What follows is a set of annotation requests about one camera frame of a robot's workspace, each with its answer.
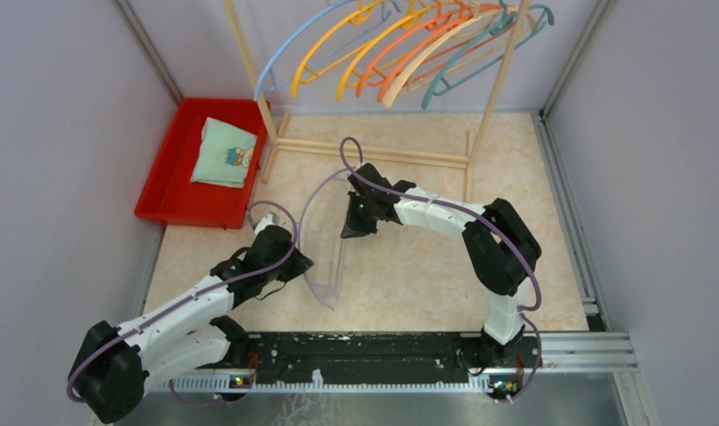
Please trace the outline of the purple hanger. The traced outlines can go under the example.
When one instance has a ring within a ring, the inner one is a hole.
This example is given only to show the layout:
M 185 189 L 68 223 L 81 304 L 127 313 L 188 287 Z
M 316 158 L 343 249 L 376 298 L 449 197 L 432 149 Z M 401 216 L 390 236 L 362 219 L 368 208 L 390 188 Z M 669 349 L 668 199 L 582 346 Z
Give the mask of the purple hanger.
M 339 307 L 342 295 L 345 241 L 339 238 L 348 207 L 346 169 L 324 178 L 307 197 L 299 214 L 297 247 L 314 262 L 302 278 L 314 299 L 331 311 Z

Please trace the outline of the teal hanger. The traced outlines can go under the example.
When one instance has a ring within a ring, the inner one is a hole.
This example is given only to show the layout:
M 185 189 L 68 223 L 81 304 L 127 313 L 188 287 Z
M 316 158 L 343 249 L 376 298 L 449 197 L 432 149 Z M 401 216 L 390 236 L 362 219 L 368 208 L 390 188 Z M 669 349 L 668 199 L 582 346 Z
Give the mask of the teal hanger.
M 555 25 L 554 12 L 546 4 L 533 4 L 525 13 L 525 21 L 518 24 L 518 11 L 505 1 L 495 4 L 495 19 L 484 28 L 468 35 L 462 46 L 456 47 L 440 67 L 432 73 L 424 86 L 421 109 L 425 110 L 434 98 L 443 97 L 475 76 L 505 59 L 510 37 L 517 37 L 517 50 L 539 35 L 543 29 Z

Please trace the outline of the yellow hanger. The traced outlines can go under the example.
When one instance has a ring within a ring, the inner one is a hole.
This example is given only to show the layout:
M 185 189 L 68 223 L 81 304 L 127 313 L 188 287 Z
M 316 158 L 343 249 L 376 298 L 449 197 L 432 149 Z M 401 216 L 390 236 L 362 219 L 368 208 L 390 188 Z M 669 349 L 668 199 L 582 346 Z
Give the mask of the yellow hanger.
M 399 53 L 406 39 L 415 32 L 430 35 L 452 21 L 447 14 L 459 5 L 458 1 L 411 1 L 402 13 L 391 15 L 389 23 L 364 42 L 338 79 L 336 99 L 350 94 L 359 98 L 364 90 L 381 89 L 396 76 L 395 68 L 406 55 Z
M 401 16 L 397 1 L 336 1 L 308 19 L 313 41 L 296 63 L 288 94 L 295 99 L 306 85 L 343 71 L 392 18 Z

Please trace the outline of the blue hanger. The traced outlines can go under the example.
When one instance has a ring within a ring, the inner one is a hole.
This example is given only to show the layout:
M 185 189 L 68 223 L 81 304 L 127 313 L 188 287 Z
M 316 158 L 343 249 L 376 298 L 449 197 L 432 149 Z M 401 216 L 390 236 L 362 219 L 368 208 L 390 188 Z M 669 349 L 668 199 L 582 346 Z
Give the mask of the blue hanger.
M 269 58 L 267 63 L 265 64 L 265 67 L 263 68 L 260 76 L 257 78 L 257 83 L 254 87 L 254 98 L 256 99 L 261 94 L 268 94 L 268 93 L 274 93 L 276 91 L 279 91 L 281 88 L 285 87 L 287 83 L 278 83 L 276 75 L 273 71 L 273 67 L 276 63 L 276 61 L 282 56 L 282 54 L 285 52 L 285 50 L 310 26 L 315 24 L 320 18 L 323 16 L 333 12 L 336 9 L 342 8 L 346 6 L 347 4 L 351 4 L 352 1 L 336 1 L 332 3 L 331 1 L 327 2 L 327 6 L 323 9 L 321 9 L 319 12 L 315 13 L 311 16 L 308 20 L 306 20 L 300 27 L 298 27 L 288 38 L 286 41 L 282 43 L 282 45 L 276 50 L 276 52 Z M 360 41 L 367 36 L 373 29 L 379 28 L 383 23 L 385 23 L 392 14 L 399 14 L 401 13 L 401 8 L 399 7 L 399 3 L 397 1 L 383 1 L 380 4 L 380 18 L 381 20 L 378 21 L 373 27 L 370 29 L 364 31 L 360 35 L 357 35 L 353 39 L 351 39 L 349 42 L 344 43 L 337 49 L 335 49 L 333 52 L 329 53 L 328 55 L 316 59 L 314 61 L 314 64 L 316 66 L 325 65 L 323 68 L 323 71 L 328 71 L 332 67 L 337 66 L 350 58 L 351 56 L 355 55 L 360 48 Z M 293 83 L 295 81 L 294 78 L 290 79 L 288 83 Z

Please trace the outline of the orange hanger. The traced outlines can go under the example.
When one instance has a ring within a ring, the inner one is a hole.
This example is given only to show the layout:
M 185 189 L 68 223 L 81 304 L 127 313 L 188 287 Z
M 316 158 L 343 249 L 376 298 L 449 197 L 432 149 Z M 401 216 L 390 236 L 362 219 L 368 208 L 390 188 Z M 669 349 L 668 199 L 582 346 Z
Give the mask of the orange hanger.
M 443 2 L 432 17 L 405 31 L 368 67 L 381 77 L 375 99 L 391 107 L 397 99 L 421 91 L 456 50 L 510 11 L 509 4 Z
M 368 43 L 358 54 L 358 60 L 348 69 L 356 80 L 347 87 L 354 89 L 356 98 L 372 91 L 380 102 L 402 70 L 429 44 L 456 29 L 464 22 L 495 9 L 494 4 L 479 1 L 432 1 L 408 17 L 390 25 Z

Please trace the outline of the cream hanger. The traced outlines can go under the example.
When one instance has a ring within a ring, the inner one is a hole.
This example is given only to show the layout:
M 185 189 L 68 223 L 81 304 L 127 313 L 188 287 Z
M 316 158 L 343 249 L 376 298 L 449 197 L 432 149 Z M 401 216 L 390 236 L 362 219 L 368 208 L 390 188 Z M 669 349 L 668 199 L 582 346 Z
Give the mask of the cream hanger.
M 429 34 L 403 54 L 380 81 L 375 99 L 392 107 L 398 98 L 423 93 L 420 108 L 442 97 L 505 60 L 507 46 L 516 51 L 555 25 L 546 4 L 532 4 L 518 21 L 518 6 L 461 2 L 456 8 L 414 26 L 408 31 Z

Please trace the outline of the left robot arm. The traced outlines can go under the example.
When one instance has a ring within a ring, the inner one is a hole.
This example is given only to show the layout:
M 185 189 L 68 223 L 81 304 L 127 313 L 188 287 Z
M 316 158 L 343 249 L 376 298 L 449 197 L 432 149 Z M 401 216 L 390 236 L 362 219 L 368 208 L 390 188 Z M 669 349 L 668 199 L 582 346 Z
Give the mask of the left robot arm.
M 194 286 L 161 307 L 86 333 L 67 378 L 67 395 L 103 422 L 129 414 L 151 390 L 199 367 L 251 367 L 249 334 L 229 312 L 283 284 L 314 262 L 279 225 L 260 225 L 252 244 L 216 264 Z

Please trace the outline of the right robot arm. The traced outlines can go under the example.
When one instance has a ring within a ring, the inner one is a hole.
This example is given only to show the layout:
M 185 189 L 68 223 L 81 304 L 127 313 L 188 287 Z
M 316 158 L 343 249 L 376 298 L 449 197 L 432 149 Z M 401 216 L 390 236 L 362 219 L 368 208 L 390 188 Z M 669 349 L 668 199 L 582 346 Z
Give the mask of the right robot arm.
M 479 282 L 489 291 L 483 353 L 495 366 L 518 353 L 524 334 L 526 286 L 533 280 L 541 247 L 509 201 L 487 205 L 452 201 L 400 180 L 395 185 L 371 163 L 353 171 L 341 238 L 377 232 L 380 221 L 422 227 L 461 241 Z

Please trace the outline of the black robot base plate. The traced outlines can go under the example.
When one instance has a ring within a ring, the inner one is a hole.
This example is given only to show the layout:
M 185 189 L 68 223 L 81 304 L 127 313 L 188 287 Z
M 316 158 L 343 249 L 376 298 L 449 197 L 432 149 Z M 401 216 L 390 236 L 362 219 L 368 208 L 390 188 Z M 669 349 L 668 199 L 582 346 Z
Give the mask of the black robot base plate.
M 500 345 L 484 332 L 260 332 L 210 364 L 255 373 L 258 384 L 306 384 L 319 371 L 329 385 L 464 383 L 488 370 L 528 374 L 542 361 L 535 337 Z

